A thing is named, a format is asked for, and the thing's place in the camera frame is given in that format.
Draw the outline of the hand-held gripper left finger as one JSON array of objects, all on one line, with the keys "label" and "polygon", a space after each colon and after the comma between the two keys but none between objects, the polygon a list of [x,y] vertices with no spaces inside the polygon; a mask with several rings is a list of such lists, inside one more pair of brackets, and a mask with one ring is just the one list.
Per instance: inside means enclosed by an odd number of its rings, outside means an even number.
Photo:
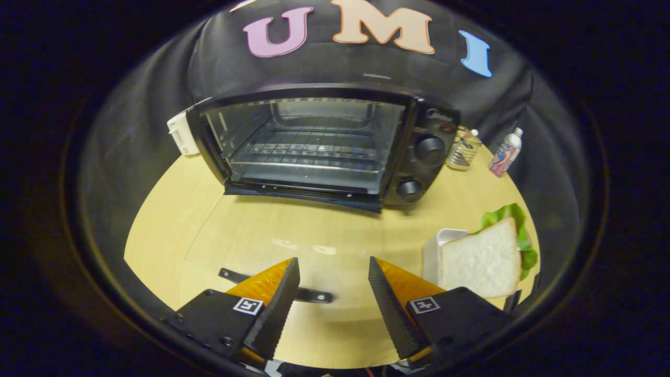
[{"label": "hand-held gripper left finger", "polygon": [[290,258],[225,292],[206,289],[167,324],[230,362],[265,367],[274,358],[299,282],[298,259]]}]

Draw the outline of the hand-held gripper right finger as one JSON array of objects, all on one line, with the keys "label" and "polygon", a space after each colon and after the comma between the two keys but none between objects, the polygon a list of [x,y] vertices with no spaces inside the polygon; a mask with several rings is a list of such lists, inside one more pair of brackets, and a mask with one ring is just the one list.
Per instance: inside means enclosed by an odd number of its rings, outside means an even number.
[{"label": "hand-held gripper right finger", "polygon": [[393,346],[407,362],[462,359],[512,322],[467,288],[441,289],[375,256],[368,281]]}]

